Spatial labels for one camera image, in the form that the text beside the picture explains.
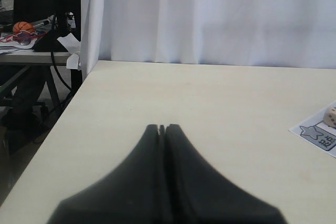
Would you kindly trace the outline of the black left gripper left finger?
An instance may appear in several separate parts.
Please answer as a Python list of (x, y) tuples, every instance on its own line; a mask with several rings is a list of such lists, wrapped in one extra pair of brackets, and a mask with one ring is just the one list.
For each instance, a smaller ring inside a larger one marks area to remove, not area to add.
[(168, 196), (156, 125), (111, 173), (60, 202), (48, 223), (167, 223)]

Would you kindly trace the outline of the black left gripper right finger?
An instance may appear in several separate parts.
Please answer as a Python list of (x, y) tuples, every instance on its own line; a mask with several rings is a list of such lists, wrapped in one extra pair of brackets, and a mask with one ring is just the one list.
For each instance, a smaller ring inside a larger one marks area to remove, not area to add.
[(287, 222), (278, 208), (219, 173), (177, 124), (165, 131), (164, 167), (174, 223)]

